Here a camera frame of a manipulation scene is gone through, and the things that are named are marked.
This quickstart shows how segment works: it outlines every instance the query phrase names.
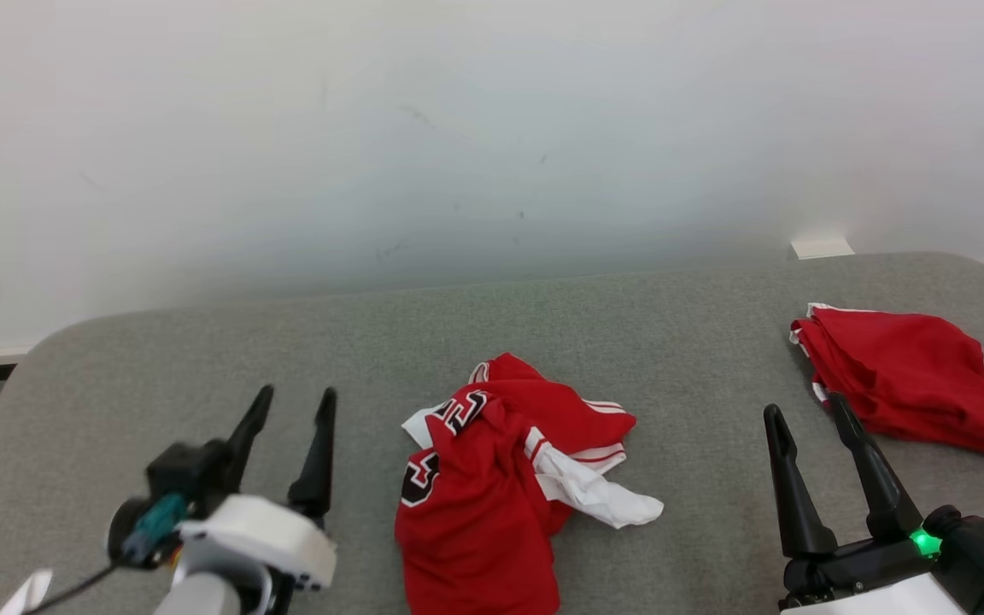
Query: robotic arm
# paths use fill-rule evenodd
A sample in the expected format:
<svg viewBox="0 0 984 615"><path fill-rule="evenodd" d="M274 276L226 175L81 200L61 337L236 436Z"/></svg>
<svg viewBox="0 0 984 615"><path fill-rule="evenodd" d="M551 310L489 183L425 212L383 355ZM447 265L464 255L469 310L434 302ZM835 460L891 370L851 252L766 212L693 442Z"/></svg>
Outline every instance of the robotic arm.
<svg viewBox="0 0 984 615"><path fill-rule="evenodd" d="M781 409L765 409L781 548L788 565L778 602L786 615L979 615L984 613L984 518L938 507L922 523L910 495L848 402L830 395L837 435L868 502L871 538L837 545L796 466Z"/></svg>
<svg viewBox="0 0 984 615"><path fill-rule="evenodd" d="M107 541L114 563L176 565L155 614L285 615L295 592L331 585L336 544L325 534L325 514L337 395L326 389L321 398L313 443L286 506L238 493L271 400L265 386L226 441L171 445L147 467L149 497L126 501L114 515Z"/></svg>

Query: jersey number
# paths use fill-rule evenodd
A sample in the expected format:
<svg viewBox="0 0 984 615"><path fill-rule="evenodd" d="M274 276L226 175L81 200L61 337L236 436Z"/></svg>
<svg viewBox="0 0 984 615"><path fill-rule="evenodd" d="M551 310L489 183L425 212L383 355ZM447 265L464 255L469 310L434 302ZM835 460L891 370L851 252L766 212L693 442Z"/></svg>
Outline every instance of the jersey number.
<svg viewBox="0 0 984 615"><path fill-rule="evenodd" d="M465 429L466 425L481 413L481 408L488 402L488 395L483 390L473 390L466 395L465 401L454 401L450 398L442 404L431 416L438 417L446 428L455 436ZM429 450L422 456L410 460L405 468L405 482L401 484L401 503L407 507L422 505L431 497L438 476L438 453Z"/></svg>

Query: white stripe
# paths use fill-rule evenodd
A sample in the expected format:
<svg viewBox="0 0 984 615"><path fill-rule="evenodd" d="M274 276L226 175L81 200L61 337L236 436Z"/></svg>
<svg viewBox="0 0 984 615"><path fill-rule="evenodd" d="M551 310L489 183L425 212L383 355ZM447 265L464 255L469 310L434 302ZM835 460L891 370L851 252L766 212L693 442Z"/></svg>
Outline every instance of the white stripe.
<svg viewBox="0 0 984 615"><path fill-rule="evenodd" d="M585 404L593 409L597 413L604 413L604 415L621 415L625 412L624 408L621 408L620 404L614 404L613 401L587 401L584 400Z"/></svg>
<svg viewBox="0 0 984 615"><path fill-rule="evenodd" d="M624 444L612 444L609 447L587 448L586 451L579 451L571 456L579 464L585 465L598 472L606 474L618 463L624 462L629 456L625 454Z"/></svg>
<svg viewBox="0 0 984 615"><path fill-rule="evenodd" d="M815 310L836 310L839 312L878 312L878 310L854 310L851 307L833 307L828 303L808 303L807 304L807 318L815 315Z"/></svg>
<svg viewBox="0 0 984 615"><path fill-rule="evenodd" d="M819 401L825 402L825 401L828 400L828 397L827 397L828 391L821 384L819 384L817 382L812 382L811 383L811 390L813 390L813 392L815 392L815 397L819 398Z"/></svg>

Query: basketball jersey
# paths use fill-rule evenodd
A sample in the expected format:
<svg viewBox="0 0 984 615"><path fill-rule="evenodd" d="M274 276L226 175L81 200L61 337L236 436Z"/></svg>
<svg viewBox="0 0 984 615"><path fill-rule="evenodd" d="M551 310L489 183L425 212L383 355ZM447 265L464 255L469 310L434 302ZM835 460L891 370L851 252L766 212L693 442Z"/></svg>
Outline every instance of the basketball jersey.
<svg viewBox="0 0 984 615"><path fill-rule="evenodd" d="M819 401L845 395L868 431L984 453L984 354L948 320L809 303L789 339Z"/></svg>
<svg viewBox="0 0 984 615"><path fill-rule="evenodd" d="M555 450L612 466L636 418L583 401L511 354L481 363L420 418L430 445L407 463L395 519L413 615L557 611L549 537L571 508L547 498L536 460Z"/></svg>

